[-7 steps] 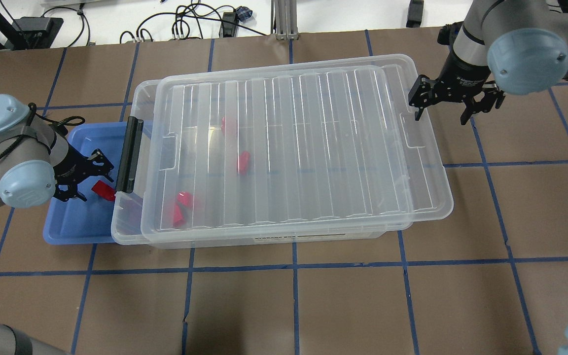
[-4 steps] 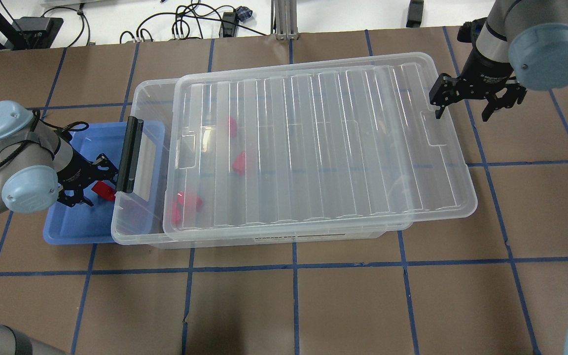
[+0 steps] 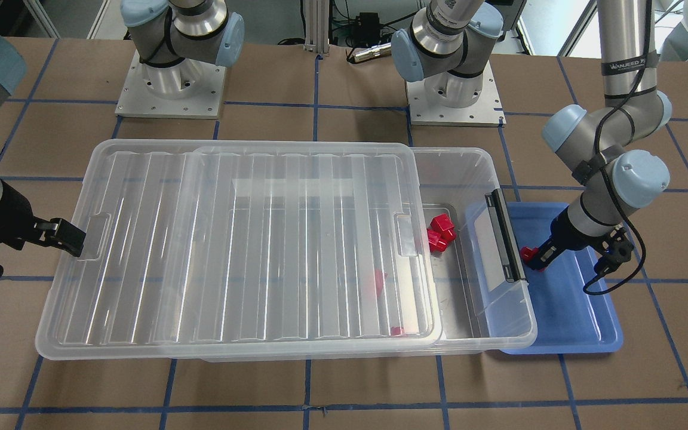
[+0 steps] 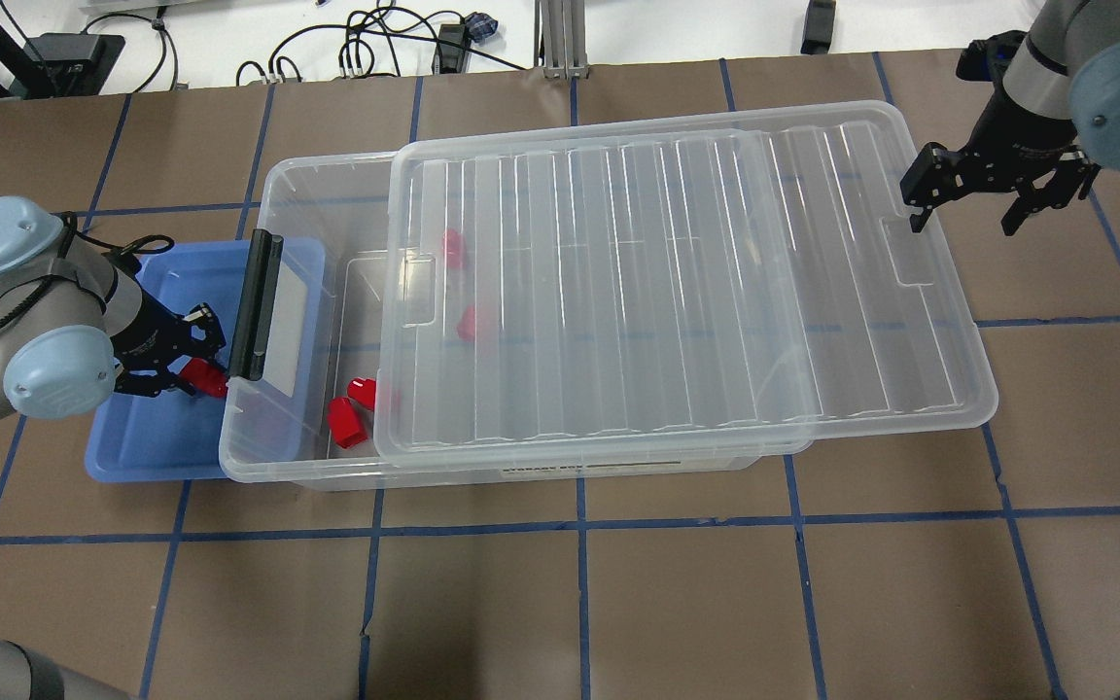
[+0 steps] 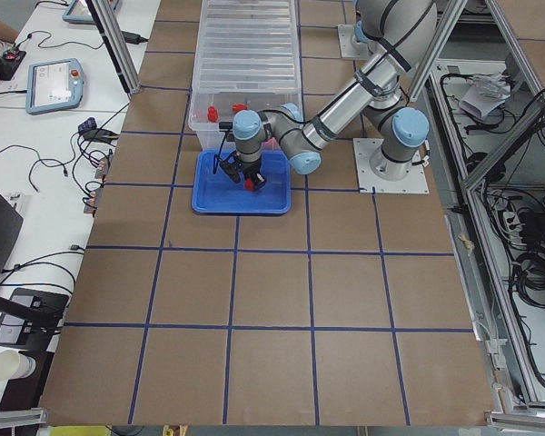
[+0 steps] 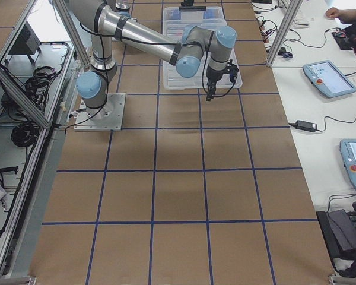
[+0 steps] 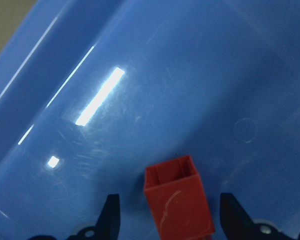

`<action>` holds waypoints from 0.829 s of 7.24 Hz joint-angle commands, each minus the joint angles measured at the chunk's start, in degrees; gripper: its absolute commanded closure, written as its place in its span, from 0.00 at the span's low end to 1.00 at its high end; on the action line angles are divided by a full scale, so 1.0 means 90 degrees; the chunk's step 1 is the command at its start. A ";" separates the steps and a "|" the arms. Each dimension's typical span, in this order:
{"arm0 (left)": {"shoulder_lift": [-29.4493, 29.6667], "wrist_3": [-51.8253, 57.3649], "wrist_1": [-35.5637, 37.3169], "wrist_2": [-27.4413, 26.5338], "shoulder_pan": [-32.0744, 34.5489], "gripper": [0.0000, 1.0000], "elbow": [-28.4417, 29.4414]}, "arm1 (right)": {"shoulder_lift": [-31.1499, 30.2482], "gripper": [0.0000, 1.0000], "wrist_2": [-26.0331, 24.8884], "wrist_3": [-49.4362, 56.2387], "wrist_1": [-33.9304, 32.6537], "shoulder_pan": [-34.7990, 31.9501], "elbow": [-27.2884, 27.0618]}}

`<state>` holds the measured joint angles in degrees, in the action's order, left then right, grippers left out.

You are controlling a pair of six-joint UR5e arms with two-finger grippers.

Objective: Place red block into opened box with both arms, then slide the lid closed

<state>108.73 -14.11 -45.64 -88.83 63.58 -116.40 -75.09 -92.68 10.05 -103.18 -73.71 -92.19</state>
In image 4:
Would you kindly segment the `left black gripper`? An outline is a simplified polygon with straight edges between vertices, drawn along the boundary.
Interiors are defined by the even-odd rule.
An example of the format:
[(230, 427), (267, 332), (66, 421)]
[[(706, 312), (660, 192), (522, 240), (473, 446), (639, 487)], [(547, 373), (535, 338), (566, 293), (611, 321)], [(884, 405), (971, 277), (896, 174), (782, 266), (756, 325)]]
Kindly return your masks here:
[(178, 376), (190, 358), (208, 360), (227, 372), (220, 362), (226, 346), (221, 319), (209, 304), (199, 304), (190, 312), (177, 314), (160, 304), (143, 304), (124, 332), (113, 335), (116, 370), (115, 391), (130, 396), (156, 398), (179, 390), (199, 394)]

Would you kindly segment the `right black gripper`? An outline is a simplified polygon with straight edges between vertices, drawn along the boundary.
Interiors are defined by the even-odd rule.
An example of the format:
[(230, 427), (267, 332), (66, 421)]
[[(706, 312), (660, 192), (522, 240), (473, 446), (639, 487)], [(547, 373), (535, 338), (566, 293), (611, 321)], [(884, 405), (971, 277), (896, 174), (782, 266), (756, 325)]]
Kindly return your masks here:
[(899, 181), (903, 203), (911, 212), (908, 225), (921, 233), (939, 205), (974, 193), (1017, 194), (1004, 217), (1001, 233), (1014, 236), (1040, 212), (1067, 207), (1085, 199), (1100, 165), (1076, 144), (1040, 158), (1012, 153), (984, 156), (968, 148), (950, 150), (937, 142), (924, 144)]

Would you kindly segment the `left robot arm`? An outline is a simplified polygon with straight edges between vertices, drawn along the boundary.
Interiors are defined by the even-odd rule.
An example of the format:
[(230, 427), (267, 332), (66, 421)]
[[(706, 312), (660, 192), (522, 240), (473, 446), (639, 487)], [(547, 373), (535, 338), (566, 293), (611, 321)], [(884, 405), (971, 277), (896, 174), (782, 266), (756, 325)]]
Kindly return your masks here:
[(0, 420), (227, 383), (236, 480), (311, 461), (545, 469), (964, 430), (999, 393), (945, 231), (859, 179), (267, 193), (230, 321), (0, 196)]

